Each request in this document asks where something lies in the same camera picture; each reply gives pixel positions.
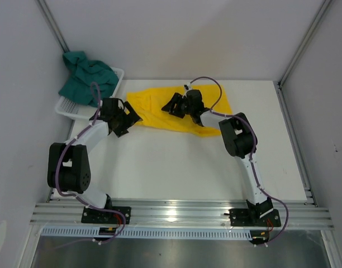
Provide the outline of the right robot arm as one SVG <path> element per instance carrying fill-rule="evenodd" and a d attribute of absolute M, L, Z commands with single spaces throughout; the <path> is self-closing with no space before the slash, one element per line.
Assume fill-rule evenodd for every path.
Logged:
<path fill-rule="evenodd" d="M 226 151 L 241 168 L 248 221 L 256 226 L 266 221 L 268 214 L 273 211 L 273 204 L 264 193 L 256 158 L 258 140 L 246 115 L 223 114 L 205 107 L 201 92 L 195 89 L 190 89 L 185 94 L 175 93 L 162 107 L 162 111 L 179 118 L 189 115 L 193 123 L 221 131 Z"/>

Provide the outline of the yellow shorts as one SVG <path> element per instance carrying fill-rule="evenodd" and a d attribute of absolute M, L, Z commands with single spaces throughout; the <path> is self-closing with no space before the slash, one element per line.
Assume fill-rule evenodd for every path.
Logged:
<path fill-rule="evenodd" d="M 219 97 L 220 90 L 217 85 L 194 85 L 192 88 L 198 89 L 201 92 L 202 100 L 207 108 L 210 108 L 220 98 L 220 101 L 213 110 L 223 114 L 232 114 L 226 93 L 223 92 L 222 97 Z M 126 100 L 142 119 L 137 125 L 191 133 L 199 137 L 213 137 L 221 134 L 215 128 L 201 127 L 193 123 L 189 115 L 186 115 L 184 118 L 178 118 L 163 112 L 162 107 L 171 100 L 174 93 L 183 94 L 184 86 L 148 88 L 139 92 L 128 92 Z"/>

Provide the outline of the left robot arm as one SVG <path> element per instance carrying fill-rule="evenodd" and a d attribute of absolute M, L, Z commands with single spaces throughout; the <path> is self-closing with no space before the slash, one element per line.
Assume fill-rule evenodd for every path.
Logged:
<path fill-rule="evenodd" d="M 121 137 L 141 121 L 128 101 L 105 98 L 87 126 L 65 142 L 54 142 L 49 148 L 48 186 L 62 197 L 73 197 L 90 209 L 101 223 L 113 218 L 110 196 L 92 185 L 89 153 L 111 133 Z"/>

